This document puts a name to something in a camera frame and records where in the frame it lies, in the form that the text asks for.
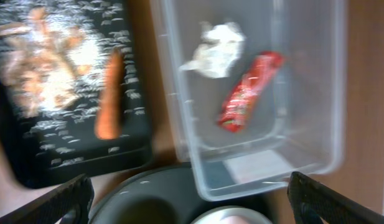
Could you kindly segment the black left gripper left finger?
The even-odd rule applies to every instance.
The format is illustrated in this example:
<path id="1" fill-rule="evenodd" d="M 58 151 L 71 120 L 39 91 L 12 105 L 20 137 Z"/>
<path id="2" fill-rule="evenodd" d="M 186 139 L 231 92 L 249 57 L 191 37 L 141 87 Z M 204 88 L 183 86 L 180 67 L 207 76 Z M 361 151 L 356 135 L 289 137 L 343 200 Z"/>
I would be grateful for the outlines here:
<path id="1" fill-rule="evenodd" d="M 85 174 L 69 180 L 17 210 L 0 217 L 0 224 L 87 224 L 94 190 Z"/>

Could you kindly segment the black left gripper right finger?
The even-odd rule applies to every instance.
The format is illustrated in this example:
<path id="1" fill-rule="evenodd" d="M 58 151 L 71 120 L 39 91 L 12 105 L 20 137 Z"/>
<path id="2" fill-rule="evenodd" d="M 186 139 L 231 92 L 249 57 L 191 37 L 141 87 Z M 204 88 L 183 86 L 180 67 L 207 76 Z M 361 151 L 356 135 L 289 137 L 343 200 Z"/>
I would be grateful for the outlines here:
<path id="1" fill-rule="evenodd" d="M 384 224 L 383 215 L 300 172 L 291 174 L 287 195 L 297 224 Z"/>

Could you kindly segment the orange carrot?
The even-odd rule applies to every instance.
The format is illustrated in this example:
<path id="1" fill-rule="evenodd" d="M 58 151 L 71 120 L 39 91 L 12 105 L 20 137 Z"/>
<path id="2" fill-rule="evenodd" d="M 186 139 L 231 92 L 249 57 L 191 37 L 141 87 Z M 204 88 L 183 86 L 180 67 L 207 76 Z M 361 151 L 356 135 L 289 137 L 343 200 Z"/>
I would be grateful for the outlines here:
<path id="1" fill-rule="evenodd" d="M 121 133 L 121 80 L 123 56 L 114 48 L 105 68 L 104 88 L 100 91 L 95 135 L 102 140 L 116 139 Z"/>

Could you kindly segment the red snack wrapper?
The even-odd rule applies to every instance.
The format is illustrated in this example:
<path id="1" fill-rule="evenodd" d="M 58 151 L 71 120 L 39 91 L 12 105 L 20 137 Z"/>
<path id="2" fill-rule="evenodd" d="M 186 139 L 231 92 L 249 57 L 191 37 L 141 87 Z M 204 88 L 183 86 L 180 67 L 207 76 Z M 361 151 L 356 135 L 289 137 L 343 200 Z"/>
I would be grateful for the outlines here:
<path id="1" fill-rule="evenodd" d="M 223 102 L 217 124 L 232 133 L 242 130 L 257 99 L 283 63 L 284 57 L 278 52 L 266 51 L 257 55 Z"/>

